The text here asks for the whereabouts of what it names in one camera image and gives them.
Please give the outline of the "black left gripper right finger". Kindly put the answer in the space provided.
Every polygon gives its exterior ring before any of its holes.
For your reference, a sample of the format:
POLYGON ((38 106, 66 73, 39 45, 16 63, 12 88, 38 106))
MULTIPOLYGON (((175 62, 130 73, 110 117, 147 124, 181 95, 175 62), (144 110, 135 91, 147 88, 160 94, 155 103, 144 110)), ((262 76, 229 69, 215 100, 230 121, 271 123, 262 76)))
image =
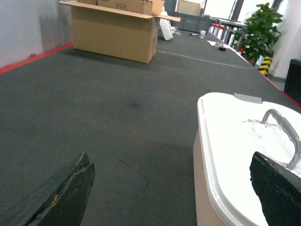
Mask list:
POLYGON ((250 165, 252 187, 269 226, 301 224, 301 178, 260 152, 250 165))

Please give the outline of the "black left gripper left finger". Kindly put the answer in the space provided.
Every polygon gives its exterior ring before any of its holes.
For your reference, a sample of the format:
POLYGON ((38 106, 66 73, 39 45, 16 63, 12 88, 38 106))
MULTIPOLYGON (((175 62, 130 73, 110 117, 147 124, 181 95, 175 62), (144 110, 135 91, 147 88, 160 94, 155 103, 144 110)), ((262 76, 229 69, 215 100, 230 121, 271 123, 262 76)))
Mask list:
POLYGON ((82 152, 41 186, 0 214, 2 226, 79 226, 95 178, 82 152))

